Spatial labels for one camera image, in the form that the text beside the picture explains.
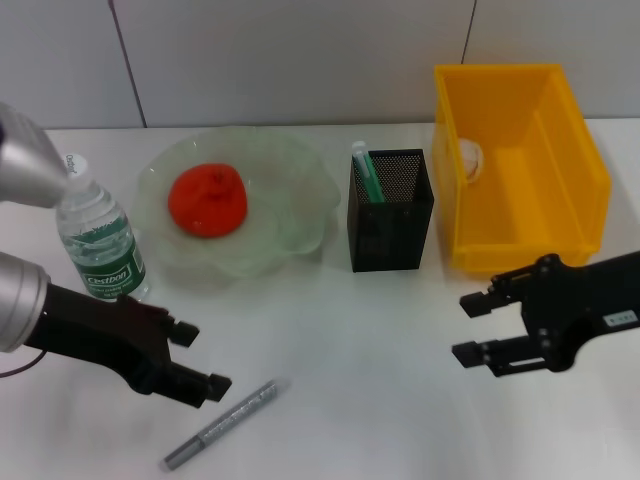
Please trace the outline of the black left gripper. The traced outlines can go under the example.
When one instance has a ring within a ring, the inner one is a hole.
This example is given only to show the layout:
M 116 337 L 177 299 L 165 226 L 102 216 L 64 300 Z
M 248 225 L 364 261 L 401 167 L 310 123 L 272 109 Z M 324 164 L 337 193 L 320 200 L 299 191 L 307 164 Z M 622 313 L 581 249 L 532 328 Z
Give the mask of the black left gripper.
M 232 380 L 171 363 L 168 341 L 188 348 L 197 326 L 130 297 L 113 303 L 50 284 L 29 347 L 104 366 L 132 390 L 195 408 L 219 402 Z

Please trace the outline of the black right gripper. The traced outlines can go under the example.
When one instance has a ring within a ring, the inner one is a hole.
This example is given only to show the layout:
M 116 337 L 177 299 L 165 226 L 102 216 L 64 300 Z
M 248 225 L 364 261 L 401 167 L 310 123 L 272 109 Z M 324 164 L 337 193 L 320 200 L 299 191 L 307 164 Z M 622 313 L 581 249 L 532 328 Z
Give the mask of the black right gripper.
M 521 304 L 529 334 L 451 347 L 465 368 L 486 366 L 495 377 L 547 369 L 570 369 L 587 342 L 639 327 L 639 254 L 583 267 L 565 265 L 556 254 L 494 275 L 485 292 L 464 295 L 470 318 Z

